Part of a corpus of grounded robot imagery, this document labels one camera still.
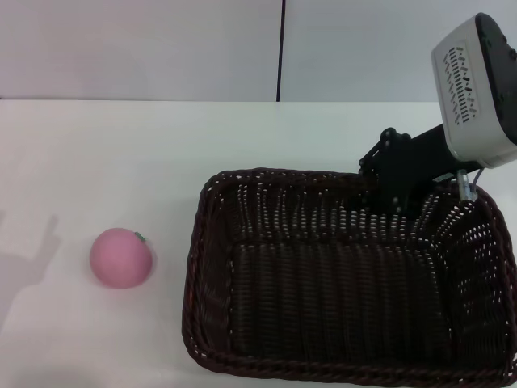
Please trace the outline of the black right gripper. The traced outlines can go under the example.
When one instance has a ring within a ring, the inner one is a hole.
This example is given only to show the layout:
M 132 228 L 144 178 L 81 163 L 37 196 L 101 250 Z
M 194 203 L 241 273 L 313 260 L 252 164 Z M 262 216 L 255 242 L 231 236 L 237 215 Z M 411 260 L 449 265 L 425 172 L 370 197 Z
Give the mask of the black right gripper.
M 374 214 L 406 214 L 419 207 L 436 180 L 463 168 L 446 142 L 442 125 L 411 137 L 385 129 L 379 141 L 359 160 L 360 175 L 350 188 L 348 204 Z

